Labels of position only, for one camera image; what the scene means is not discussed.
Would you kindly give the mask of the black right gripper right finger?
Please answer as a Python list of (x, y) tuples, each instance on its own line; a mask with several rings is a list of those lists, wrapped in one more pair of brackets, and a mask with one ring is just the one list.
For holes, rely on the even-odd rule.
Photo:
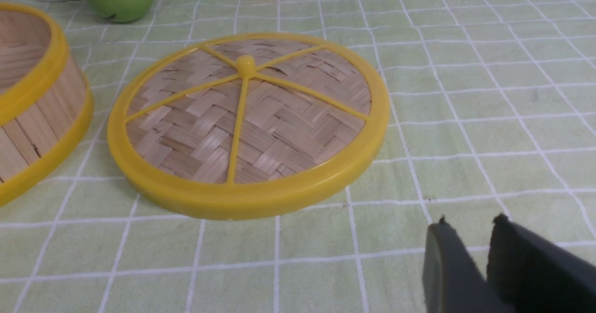
[(500, 214), (493, 220), (486, 281), (518, 313), (593, 313), (596, 269)]

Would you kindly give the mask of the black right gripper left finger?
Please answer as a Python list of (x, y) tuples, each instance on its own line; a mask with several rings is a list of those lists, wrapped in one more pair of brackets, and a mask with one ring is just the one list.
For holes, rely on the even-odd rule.
[(441, 216), (427, 228), (423, 265), (428, 313), (511, 313), (486, 283), (456, 230)]

